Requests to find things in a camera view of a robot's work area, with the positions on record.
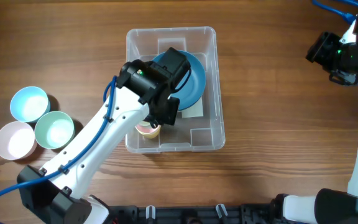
light blue cup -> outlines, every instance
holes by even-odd
[[[11,114],[18,121],[36,122],[49,111],[48,95],[36,86],[19,90],[11,101]]]

pink cup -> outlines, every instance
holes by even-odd
[[[27,123],[15,121],[0,130],[0,156],[7,160],[22,159],[37,147],[34,130]]]

wooden surface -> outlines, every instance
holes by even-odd
[[[142,207],[266,203],[279,193],[346,190],[357,152],[357,87],[329,82],[305,55],[322,31],[341,35],[347,25],[309,1],[0,5],[0,128],[14,120],[13,94],[29,85],[86,124],[125,62],[129,30],[192,26],[217,33],[226,145],[146,156],[120,144],[89,193],[109,205]],[[38,148],[21,161],[0,158],[0,190],[15,184],[26,164],[41,166],[55,154]],[[0,199],[0,220],[39,222],[18,191]]]

cable connector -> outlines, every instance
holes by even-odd
[[[350,13],[345,12],[342,16],[343,20],[345,20],[345,22],[347,22],[348,24],[352,24],[353,21],[355,21],[356,17],[353,16]]]

clear plastic container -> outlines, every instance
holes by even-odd
[[[136,153],[222,148],[226,137],[215,30],[211,27],[132,29],[127,34],[127,61],[149,61],[169,47],[192,53],[204,66],[203,116],[182,118],[182,113],[178,112],[175,125],[164,125],[159,136],[153,139],[143,137],[134,128],[125,137],[126,148]]]

